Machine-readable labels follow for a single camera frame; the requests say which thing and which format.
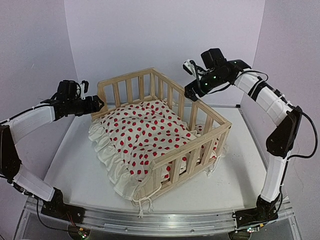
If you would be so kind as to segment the wooden pet bed frame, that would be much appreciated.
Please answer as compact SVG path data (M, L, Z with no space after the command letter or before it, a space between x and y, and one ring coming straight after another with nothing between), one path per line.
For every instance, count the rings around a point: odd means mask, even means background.
M154 68L97 85L115 105L92 115L89 139L114 191L133 205L149 203L184 183L222 154L232 124L201 100L186 108L182 86Z

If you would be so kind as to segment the strawberry print ruffled mattress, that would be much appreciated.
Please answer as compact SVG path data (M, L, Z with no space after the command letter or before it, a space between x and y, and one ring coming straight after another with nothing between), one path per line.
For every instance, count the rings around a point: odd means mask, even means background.
M114 190L137 201L135 191L150 175L151 162L194 140L196 133L187 129L166 100L152 100L119 107L95 119L88 138Z

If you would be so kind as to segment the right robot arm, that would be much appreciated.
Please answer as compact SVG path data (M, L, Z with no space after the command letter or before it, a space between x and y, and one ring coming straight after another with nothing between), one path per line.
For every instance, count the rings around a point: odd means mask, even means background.
M275 130L266 140L269 162L263 188L257 198L257 207L252 209L252 218L262 222L282 197L282 186L292 158L310 159L317 151L319 137L312 119L299 106L294 106L278 89L271 87L263 79L261 71L253 70L241 59L228 60L219 48L211 48L201 54L204 67L192 59L186 60L182 67L194 80L185 86L184 95L196 102L205 95L222 92L235 86L247 94L275 124ZM291 154L298 135L301 119L305 117L311 124L315 144L309 155Z

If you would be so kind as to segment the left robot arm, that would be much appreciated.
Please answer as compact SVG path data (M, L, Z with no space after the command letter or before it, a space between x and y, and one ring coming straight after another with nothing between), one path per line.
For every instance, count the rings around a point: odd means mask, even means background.
M21 193L49 202L48 211L57 219L67 214L67 207L53 199L56 189L29 171L20 160L16 144L36 129L63 117L81 117L99 112L105 103L97 96L87 96L89 82L62 80L56 93L36 106L0 123L0 176Z

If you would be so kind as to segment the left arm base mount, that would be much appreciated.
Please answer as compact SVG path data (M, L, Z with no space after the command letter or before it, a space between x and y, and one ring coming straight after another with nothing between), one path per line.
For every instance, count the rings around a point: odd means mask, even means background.
M81 224L84 219L85 209L80 206L64 203L63 193L56 187L50 201L44 201L41 214L52 218L70 221L74 224Z

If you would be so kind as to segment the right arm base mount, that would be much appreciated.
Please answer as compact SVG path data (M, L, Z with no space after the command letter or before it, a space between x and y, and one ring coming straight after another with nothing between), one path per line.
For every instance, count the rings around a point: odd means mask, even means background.
M256 206L244 210L237 210L232 214L235 219L235 229L241 230L249 227L256 227L260 224L266 224L278 218L279 207L276 203L280 201L282 204L283 196L280 193L275 200L268 202L262 199L261 195L257 197Z

